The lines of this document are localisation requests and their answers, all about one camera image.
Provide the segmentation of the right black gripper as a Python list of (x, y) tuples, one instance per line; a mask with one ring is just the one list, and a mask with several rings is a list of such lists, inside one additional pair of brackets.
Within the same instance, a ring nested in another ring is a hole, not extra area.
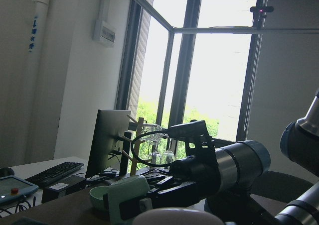
[(188, 207), (218, 192), (221, 177), (215, 157), (188, 156), (174, 161), (169, 176), (147, 175), (147, 195), (119, 203), (120, 217), (129, 220), (154, 208)]

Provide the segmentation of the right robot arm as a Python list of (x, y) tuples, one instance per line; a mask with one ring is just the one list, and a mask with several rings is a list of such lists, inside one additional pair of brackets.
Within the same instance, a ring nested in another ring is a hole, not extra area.
[(168, 176), (145, 195), (121, 202), (121, 218), (205, 200), (205, 210), (225, 225), (318, 224), (318, 184), (269, 170), (262, 144), (246, 140), (215, 148), (203, 120), (164, 133), (185, 142), (186, 157), (171, 163)]

